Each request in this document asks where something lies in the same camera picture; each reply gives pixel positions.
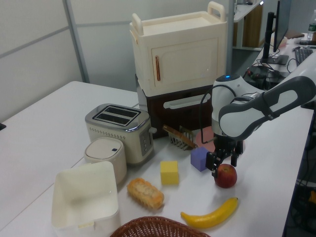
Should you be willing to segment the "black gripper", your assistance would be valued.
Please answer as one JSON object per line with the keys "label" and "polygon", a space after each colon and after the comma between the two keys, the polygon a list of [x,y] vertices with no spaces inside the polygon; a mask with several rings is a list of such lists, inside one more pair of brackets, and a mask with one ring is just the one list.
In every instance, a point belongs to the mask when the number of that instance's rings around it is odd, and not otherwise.
{"label": "black gripper", "polygon": [[214,178],[218,177],[218,167],[223,158],[231,156],[231,165],[237,166],[238,157],[244,152],[243,141],[236,141],[227,136],[216,136],[214,141],[215,151],[207,152],[206,168],[211,171]]}

